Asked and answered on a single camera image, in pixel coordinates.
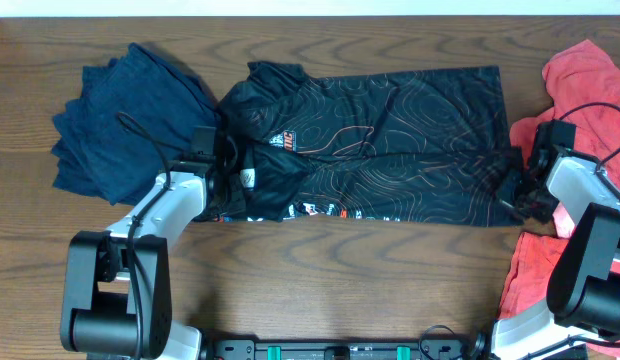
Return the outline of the black patterned sports jersey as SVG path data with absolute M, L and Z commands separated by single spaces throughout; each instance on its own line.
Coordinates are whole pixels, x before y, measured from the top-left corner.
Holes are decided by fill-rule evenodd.
M 218 110 L 249 220 L 520 224 L 497 196 L 521 153 L 495 66 L 314 78 L 253 62 Z

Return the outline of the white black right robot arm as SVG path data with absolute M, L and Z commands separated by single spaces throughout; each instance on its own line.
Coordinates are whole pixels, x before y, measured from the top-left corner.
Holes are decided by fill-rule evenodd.
M 553 267 L 545 297 L 494 324 L 492 359 L 544 359 L 571 347 L 620 348 L 620 191 L 599 160 L 574 149 L 576 127 L 537 127 L 525 170 L 510 171 L 497 192 L 513 215 L 541 222 L 564 206 L 576 227 Z

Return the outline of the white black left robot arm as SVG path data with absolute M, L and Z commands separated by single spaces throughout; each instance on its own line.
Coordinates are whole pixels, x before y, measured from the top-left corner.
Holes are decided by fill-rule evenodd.
M 199 359 L 200 330 L 172 318 L 169 251 L 212 205 L 242 196 L 245 147 L 226 132 L 198 127 L 191 149 L 149 193 L 102 232 L 80 231 L 68 248 L 60 341 L 90 359 Z

